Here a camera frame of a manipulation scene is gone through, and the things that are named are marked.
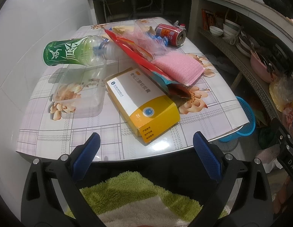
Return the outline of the clear plastic food container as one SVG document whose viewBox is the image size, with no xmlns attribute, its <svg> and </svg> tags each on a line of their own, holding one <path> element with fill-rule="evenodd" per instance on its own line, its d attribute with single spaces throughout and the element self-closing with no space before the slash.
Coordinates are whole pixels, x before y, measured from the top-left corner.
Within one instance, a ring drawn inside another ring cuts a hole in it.
<svg viewBox="0 0 293 227">
<path fill-rule="evenodd" d="M 54 121 L 73 114 L 74 118 L 95 117 L 103 103 L 107 64 L 97 66 L 69 65 L 62 73 L 52 95 L 50 114 Z"/>
</svg>

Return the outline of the yellow white medicine box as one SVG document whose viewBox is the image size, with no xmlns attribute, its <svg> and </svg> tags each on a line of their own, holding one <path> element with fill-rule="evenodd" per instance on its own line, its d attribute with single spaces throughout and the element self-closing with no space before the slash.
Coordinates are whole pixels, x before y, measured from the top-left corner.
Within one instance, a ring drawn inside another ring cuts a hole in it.
<svg viewBox="0 0 293 227">
<path fill-rule="evenodd" d="M 128 68 L 104 83 L 123 119 L 145 143 L 180 121 L 176 104 L 140 69 Z"/>
</svg>

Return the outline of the pink sponge cloth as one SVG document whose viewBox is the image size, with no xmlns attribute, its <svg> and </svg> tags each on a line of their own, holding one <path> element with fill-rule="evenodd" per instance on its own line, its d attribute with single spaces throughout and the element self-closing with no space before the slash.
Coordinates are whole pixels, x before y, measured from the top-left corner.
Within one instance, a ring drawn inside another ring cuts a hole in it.
<svg viewBox="0 0 293 227">
<path fill-rule="evenodd" d="M 186 86 L 194 84 L 205 71 L 197 60 L 179 52 L 169 52 L 154 59 L 152 64 L 173 80 Z"/>
</svg>

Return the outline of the green plastic drink bottle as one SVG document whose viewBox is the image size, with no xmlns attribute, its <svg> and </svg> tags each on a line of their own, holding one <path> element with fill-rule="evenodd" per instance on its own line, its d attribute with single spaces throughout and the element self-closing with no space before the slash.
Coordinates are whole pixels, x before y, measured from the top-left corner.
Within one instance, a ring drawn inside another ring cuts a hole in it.
<svg viewBox="0 0 293 227">
<path fill-rule="evenodd" d="M 128 59 L 114 42 L 102 36 L 86 36 L 72 40 L 53 41 L 46 45 L 43 60 L 48 66 L 73 64 L 98 66 L 107 61 Z"/>
</svg>

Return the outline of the red snack bag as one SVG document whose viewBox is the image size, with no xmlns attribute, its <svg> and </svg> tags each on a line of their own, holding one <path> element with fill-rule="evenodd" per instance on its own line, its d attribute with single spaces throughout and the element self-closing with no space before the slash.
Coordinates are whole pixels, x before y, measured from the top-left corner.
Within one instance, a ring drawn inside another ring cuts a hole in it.
<svg viewBox="0 0 293 227">
<path fill-rule="evenodd" d="M 151 63 L 154 57 L 147 50 L 119 33 L 108 29 L 104 31 L 165 93 L 186 99 L 191 97 L 190 92 L 183 84 L 172 80 L 165 72 Z"/>
</svg>

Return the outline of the red tin can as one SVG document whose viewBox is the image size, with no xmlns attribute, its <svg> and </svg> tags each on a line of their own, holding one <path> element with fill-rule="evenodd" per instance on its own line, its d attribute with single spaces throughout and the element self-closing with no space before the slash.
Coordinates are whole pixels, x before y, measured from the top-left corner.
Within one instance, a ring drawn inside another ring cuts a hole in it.
<svg viewBox="0 0 293 227">
<path fill-rule="evenodd" d="M 171 46 L 181 47 L 186 39 L 186 32 L 175 26 L 158 24 L 155 29 L 156 35 L 166 37 Z"/>
</svg>

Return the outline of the blue wrapper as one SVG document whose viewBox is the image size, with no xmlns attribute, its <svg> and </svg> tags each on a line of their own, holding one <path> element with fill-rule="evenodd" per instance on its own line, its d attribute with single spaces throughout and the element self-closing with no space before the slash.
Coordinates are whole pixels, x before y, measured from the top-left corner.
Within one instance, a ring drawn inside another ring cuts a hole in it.
<svg viewBox="0 0 293 227">
<path fill-rule="evenodd" d="M 156 41 L 158 44 L 160 45 L 164 45 L 165 47 L 167 47 L 169 45 L 169 40 L 166 36 L 161 37 L 161 36 L 157 36 L 157 35 L 153 35 L 150 32 L 147 32 L 147 35 L 154 41 Z"/>
</svg>

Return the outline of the clear plastic bag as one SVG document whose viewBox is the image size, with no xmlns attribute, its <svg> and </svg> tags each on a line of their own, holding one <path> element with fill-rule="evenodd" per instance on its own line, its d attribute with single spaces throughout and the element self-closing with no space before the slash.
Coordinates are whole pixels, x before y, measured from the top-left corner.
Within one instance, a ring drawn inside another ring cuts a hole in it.
<svg viewBox="0 0 293 227">
<path fill-rule="evenodd" d="M 152 56 L 161 56 L 170 52 L 168 47 L 158 44 L 152 40 L 147 32 L 155 35 L 152 26 L 146 24 L 143 20 L 137 20 L 132 25 L 122 25 L 117 30 L 122 36 L 132 40 L 136 45 L 140 46 Z"/>
</svg>

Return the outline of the blue plastic trash basket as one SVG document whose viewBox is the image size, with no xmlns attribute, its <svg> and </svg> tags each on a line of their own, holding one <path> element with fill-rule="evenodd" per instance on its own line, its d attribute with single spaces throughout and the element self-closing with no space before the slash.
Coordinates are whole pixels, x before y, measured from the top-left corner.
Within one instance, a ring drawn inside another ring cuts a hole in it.
<svg viewBox="0 0 293 227">
<path fill-rule="evenodd" d="M 222 109 L 231 125 L 232 131 L 220 138 L 220 142 L 229 142 L 240 137 L 250 136 L 256 126 L 255 115 L 250 105 L 241 97 L 223 105 Z"/>
</svg>

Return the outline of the green white towel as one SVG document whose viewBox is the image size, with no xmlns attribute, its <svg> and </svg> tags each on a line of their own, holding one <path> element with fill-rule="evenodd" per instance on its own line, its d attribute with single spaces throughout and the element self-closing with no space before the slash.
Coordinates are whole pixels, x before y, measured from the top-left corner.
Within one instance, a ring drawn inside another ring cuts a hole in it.
<svg viewBox="0 0 293 227">
<path fill-rule="evenodd" d="M 106 226 L 188 226 L 202 205 L 153 184 L 138 172 L 124 172 L 80 193 Z"/>
</svg>

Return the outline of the yellow plastic bag of food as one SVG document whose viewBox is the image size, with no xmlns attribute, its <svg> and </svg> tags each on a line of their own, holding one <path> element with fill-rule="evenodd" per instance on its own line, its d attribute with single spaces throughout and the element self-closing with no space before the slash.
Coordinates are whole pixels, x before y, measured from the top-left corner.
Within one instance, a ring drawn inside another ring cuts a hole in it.
<svg viewBox="0 0 293 227">
<path fill-rule="evenodd" d="M 293 79 L 282 75 L 269 84 L 269 93 L 277 110 L 283 112 L 286 105 L 293 102 Z"/>
</svg>

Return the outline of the pink plastic basin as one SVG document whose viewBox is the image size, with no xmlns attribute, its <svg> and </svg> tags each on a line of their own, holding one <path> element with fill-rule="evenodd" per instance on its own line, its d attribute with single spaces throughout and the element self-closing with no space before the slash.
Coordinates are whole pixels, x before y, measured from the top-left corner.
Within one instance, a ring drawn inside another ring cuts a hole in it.
<svg viewBox="0 0 293 227">
<path fill-rule="evenodd" d="M 250 64 L 254 72 L 266 83 L 270 84 L 272 82 L 275 82 L 277 80 L 277 76 L 267 71 L 267 67 L 261 62 L 259 57 L 250 50 L 251 52 L 251 59 Z"/>
</svg>

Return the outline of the floral tablecloth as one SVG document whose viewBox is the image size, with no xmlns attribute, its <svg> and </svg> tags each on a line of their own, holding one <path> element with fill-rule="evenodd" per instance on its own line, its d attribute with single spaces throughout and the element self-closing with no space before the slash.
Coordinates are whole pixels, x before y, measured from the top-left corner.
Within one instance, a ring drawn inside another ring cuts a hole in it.
<svg viewBox="0 0 293 227">
<path fill-rule="evenodd" d="M 96 161 L 127 160 L 189 148 L 197 131 L 210 141 L 243 131 L 243 105 L 200 49 L 151 35 L 168 25 L 155 17 L 84 26 L 50 42 L 16 151 L 56 159 L 98 133 Z"/>
</svg>

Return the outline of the lower shelf board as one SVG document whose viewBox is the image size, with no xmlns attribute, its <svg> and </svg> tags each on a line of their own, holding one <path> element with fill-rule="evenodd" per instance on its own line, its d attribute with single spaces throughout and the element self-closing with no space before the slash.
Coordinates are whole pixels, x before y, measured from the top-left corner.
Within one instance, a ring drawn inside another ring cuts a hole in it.
<svg viewBox="0 0 293 227">
<path fill-rule="evenodd" d="M 198 32 L 216 46 L 237 67 L 245 79 L 252 86 L 262 104 L 264 105 L 270 119 L 281 120 L 281 112 L 277 110 L 269 93 L 269 84 L 264 82 L 252 69 L 250 60 L 242 55 L 239 50 L 226 43 L 222 38 L 213 36 L 209 31 L 198 27 Z"/>
</svg>

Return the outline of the cooking oil bottle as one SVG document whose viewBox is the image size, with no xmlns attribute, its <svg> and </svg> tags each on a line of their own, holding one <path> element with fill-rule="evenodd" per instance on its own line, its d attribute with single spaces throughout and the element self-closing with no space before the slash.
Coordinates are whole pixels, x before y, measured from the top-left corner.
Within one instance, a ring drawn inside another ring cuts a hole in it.
<svg viewBox="0 0 293 227">
<path fill-rule="evenodd" d="M 173 26 L 185 30 L 185 24 L 180 24 L 179 21 L 174 22 Z"/>
</svg>

